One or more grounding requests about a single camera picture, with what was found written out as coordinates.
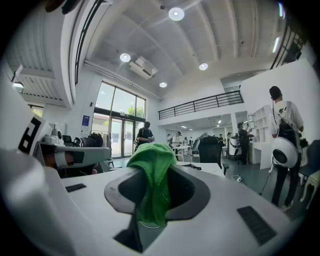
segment green towel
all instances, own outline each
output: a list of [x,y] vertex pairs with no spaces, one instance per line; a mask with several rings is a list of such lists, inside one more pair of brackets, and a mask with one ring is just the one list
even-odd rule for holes
[[176,163],[172,149],[165,144],[141,144],[133,154],[126,166],[143,169],[148,182],[145,195],[136,209],[137,220],[159,226],[166,224],[166,212],[171,205],[167,170]]

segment floor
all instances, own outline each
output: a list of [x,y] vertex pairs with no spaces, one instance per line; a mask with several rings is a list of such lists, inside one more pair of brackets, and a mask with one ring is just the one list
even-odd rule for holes
[[[187,157],[185,156],[184,160],[190,161],[190,158],[187,159]],[[128,161],[129,161],[129,158],[114,160],[114,167],[124,168],[126,167]],[[193,158],[193,162],[194,162],[194,165],[197,165],[196,163],[198,162],[198,159]],[[231,177],[234,175],[240,175],[243,178],[241,182],[257,193],[261,193],[264,185],[266,184],[263,190],[262,196],[265,199],[271,201],[273,192],[274,192],[274,187],[277,180],[276,169],[270,174],[270,177],[266,183],[266,180],[269,174],[268,172],[269,169],[260,170],[260,164],[247,164],[247,165],[239,164],[238,165],[237,161],[232,161],[227,158],[222,158],[221,165],[222,163],[227,163],[229,165],[229,169],[225,174],[225,176],[228,179],[231,179]],[[287,197],[289,184],[290,184],[290,176],[287,175],[282,188],[282,192],[279,200],[279,206],[282,206],[284,204],[284,201]],[[285,212],[285,214],[290,218],[291,221],[304,216],[306,213],[306,207],[307,207],[308,199],[311,193],[309,191],[307,198],[304,200],[304,202],[300,203],[299,198],[302,195],[302,191],[303,191],[303,187],[301,187],[300,182],[298,182],[298,186],[293,199],[293,206]],[[145,223],[145,225],[149,227],[154,227],[154,225],[148,224],[148,223]],[[139,222],[138,222],[138,228],[139,228],[140,240],[144,249],[146,249],[164,229],[164,228],[148,229],[148,228],[145,228]]]

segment white sneaker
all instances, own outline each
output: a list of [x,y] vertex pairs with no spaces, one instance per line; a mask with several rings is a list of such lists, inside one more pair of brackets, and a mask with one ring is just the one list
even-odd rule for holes
[[294,201],[292,200],[291,201],[291,203],[288,205],[288,206],[282,206],[281,208],[280,208],[280,210],[281,211],[283,211],[283,212],[285,212],[285,211],[287,211],[287,210],[289,210],[291,207],[292,207],[292,205],[294,204]]

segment air conditioner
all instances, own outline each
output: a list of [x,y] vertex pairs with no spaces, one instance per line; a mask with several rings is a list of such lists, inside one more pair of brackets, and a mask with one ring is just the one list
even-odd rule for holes
[[130,70],[146,80],[158,72],[158,70],[142,56],[140,56],[135,62],[131,61],[130,66]]

